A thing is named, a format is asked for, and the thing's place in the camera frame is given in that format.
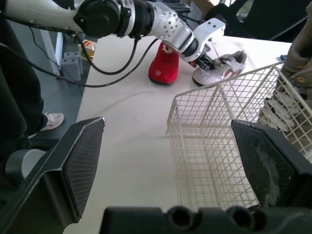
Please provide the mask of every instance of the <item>shoe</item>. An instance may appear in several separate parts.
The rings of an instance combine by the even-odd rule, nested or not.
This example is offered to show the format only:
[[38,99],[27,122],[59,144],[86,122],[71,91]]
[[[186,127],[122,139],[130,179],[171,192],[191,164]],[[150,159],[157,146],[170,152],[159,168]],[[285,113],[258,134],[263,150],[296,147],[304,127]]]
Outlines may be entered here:
[[[61,114],[61,113],[45,114],[45,116],[47,116],[48,122],[45,125],[45,127],[40,130],[40,132],[56,129],[64,122],[64,115]],[[31,138],[33,138],[37,134],[38,133],[35,133],[35,134],[29,136],[28,138],[31,139]]]
[[226,78],[240,74],[246,66],[247,55],[237,51],[231,55],[223,55],[214,60],[216,64],[213,70],[203,70],[198,67],[193,73],[193,81],[198,86],[216,83]]
[[148,77],[154,83],[171,85],[176,79],[178,68],[179,55],[170,47],[161,43],[150,66]]

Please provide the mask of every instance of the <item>red shoe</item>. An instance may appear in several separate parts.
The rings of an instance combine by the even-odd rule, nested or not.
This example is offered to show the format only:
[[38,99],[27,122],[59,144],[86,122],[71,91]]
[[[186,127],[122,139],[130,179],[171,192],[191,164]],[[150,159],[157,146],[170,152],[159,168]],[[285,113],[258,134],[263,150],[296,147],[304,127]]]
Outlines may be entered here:
[[157,55],[150,66],[148,77],[157,84],[171,85],[177,76],[179,55],[161,43]]

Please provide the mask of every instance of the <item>white sneaker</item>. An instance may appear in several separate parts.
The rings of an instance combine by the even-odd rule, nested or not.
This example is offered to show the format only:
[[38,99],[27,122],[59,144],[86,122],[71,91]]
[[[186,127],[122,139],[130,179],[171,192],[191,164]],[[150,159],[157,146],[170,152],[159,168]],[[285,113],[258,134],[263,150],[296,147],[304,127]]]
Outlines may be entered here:
[[[47,122],[46,126],[40,130],[40,132],[56,129],[57,127],[59,127],[64,122],[64,115],[61,113],[45,114],[45,116],[47,116],[48,122]],[[29,139],[33,138],[37,134],[38,133],[29,136]]]
[[244,70],[246,60],[247,55],[242,51],[223,55],[214,60],[216,66],[213,70],[205,71],[198,67],[193,73],[193,81],[198,86],[204,86],[236,76]]

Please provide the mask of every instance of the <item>white wire basket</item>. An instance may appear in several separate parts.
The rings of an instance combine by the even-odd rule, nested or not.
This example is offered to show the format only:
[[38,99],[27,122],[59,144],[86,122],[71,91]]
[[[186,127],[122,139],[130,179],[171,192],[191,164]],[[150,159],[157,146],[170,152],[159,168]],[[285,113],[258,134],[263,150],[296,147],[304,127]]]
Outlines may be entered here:
[[227,209],[251,207],[258,201],[245,176],[231,121],[269,121],[261,117],[266,98],[280,101],[276,87],[289,95],[293,106],[281,104],[291,116],[283,135],[309,158],[312,148],[312,111],[278,69],[281,63],[260,68],[213,85],[177,95],[168,118],[167,135],[175,166],[178,202]]

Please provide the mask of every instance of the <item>black pants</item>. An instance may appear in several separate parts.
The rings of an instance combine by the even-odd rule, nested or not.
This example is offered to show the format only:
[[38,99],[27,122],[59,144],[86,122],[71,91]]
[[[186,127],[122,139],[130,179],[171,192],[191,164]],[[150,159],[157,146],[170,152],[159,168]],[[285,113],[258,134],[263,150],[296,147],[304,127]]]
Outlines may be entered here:
[[[0,19],[0,42],[25,55],[11,26]],[[16,150],[29,149],[28,136],[47,123],[40,83],[33,68],[0,48],[0,162]]]

